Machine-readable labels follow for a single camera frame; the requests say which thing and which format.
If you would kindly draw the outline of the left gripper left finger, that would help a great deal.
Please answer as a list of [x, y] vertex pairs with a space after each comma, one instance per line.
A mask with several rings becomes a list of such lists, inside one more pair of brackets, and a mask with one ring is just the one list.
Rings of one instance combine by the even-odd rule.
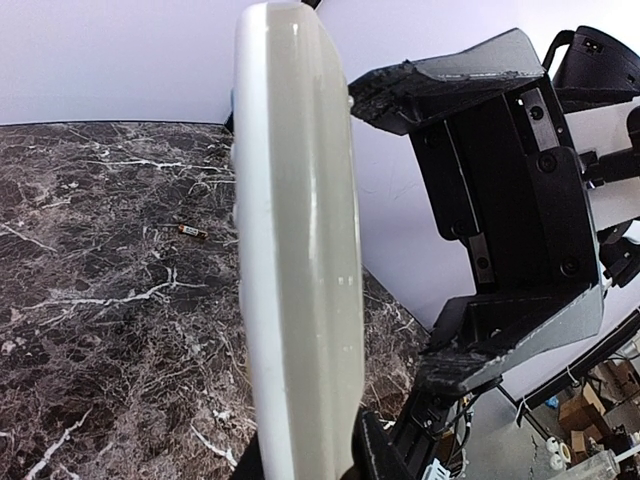
[[263, 466], [257, 439], [252, 439], [243, 452], [232, 480], [263, 480]]

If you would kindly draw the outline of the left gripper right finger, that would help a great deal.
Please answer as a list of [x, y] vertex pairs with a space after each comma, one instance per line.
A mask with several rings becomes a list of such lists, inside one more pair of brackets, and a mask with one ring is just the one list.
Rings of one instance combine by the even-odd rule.
[[351, 449], [350, 479], [405, 478], [404, 464], [372, 412], [360, 409], [356, 414]]

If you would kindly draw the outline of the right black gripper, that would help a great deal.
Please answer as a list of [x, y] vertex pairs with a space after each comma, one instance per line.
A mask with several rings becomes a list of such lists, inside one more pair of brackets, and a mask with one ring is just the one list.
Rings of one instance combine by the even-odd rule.
[[597, 242], [574, 143], [551, 88], [518, 89], [545, 74], [514, 28], [348, 87], [355, 118], [410, 134], [438, 232], [465, 246], [483, 294], [444, 305], [421, 352], [420, 391], [469, 393], [600, 330]]

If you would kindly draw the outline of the white remote control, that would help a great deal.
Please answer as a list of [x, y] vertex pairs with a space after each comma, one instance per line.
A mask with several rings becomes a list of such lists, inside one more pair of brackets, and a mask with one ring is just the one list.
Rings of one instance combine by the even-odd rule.
[[236, 29], [240, 303], [268, 479], [338, 479], [364, 389], [359, 214], [339, 55], [302, 3]]

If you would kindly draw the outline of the brown battery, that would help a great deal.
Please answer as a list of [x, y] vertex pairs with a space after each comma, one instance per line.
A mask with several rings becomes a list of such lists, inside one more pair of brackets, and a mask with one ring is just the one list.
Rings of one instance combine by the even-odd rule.
[[208, 234], [206, 231], [203, 231], [201, 229], [198, 229], [192, 226], [184, 225], [184, 224], [180, 224], [178, 226], [178, 230], [181, 234], [188, 235], [198, 239], [206, 239], [208, 237]]

